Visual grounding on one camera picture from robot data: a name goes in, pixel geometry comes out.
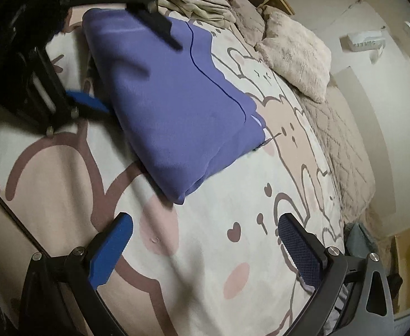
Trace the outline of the purple blue sweatshirt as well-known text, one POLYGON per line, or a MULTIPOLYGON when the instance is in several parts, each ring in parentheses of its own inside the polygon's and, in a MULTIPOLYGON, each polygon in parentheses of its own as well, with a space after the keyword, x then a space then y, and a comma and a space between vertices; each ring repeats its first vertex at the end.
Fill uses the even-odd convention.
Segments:
POLYGON ((87 11, 83 30, 133 151, 169 201, 265 140, 256 104, 218 70, 212 35, 171 19, 174 50, 123 10, 87 11))

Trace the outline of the grey lilac ribbed garment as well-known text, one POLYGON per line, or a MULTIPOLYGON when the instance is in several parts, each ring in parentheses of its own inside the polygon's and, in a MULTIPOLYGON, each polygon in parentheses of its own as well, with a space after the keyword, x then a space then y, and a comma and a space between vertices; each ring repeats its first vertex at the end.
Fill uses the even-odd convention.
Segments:
POLYGON ((341 317, 343 308, 348 299, 348 290, 345 285, 340 289, 333 305, 329 308, 330 302, 321 298, 317 288, 307 285, 301 275, 298 281, 304 291, 309 295, 304 308, 298 318, 294 321, 293 329, 297 335, 330 335, 336 329, 336 324, 341 317))

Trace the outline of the folded beige garments stack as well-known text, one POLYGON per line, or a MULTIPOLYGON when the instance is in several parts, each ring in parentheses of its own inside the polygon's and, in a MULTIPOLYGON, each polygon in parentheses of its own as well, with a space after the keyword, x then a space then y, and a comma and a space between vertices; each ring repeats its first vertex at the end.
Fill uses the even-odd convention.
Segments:
POLYGON ((228 0, 159 0, 159 6, 218 28, 230 28, 236 22, 228 0))

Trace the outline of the dark teal sweater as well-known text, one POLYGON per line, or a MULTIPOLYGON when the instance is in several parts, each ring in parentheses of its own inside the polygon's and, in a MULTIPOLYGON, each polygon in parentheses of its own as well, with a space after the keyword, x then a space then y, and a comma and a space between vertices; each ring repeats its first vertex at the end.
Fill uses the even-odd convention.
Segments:
POLYGON ((344 229, 345 249, 349 256, 364 259, 370 253, 378 253, 377 242, 360 222, 348 223, 344 229))

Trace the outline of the small beige quilted pillow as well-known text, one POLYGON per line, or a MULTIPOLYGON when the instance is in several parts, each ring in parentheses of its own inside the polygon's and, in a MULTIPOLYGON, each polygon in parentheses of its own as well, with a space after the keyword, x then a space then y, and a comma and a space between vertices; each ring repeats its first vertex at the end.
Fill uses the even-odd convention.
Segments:
POLYGON ((256 7, 248 0, 230 0, 235 25, 249 46, 256 46, 263 39, 265 21, 256 7))

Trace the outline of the white fluffy pillow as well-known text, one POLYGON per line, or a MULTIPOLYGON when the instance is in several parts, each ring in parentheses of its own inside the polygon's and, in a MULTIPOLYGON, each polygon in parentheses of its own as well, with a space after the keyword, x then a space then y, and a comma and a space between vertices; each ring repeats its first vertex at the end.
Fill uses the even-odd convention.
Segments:
POLYGON ((332 53, 313 32, 272 6, 262 9, 265 36, 255 45, 264 62, 316 103, 326 101, 332 53))

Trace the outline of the cartoon bear print blanket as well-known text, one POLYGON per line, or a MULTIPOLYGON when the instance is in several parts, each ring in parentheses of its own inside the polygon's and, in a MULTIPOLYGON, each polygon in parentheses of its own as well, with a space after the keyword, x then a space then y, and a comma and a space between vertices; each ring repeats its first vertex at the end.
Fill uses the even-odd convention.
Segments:
POLYGON ((52 256, 131 215, 132 238, 99 289, 129 335, 283 335, 309 295, 278 218, 291 213, 323 244, 342 247, 334 180, 288 84, 237 33, 191 27, 212 39, 209 55, 225 78, 258 103, 266 145, 178 206, 116 127, 80 120, 44 137, 0 107, 0 195, 52 256))

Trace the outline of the large beige quilted pillow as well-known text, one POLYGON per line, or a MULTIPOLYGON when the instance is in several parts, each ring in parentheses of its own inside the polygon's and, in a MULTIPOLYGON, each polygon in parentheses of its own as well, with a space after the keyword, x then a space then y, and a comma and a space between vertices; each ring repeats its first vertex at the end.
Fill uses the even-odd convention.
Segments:
POLYGON ((342 219, 346 224, 357 222, 370 206, 376 182, 349 104, 335 86, 326 88, 325 102, 314 102, 302 93, 298 99, 330 166, 342 219))

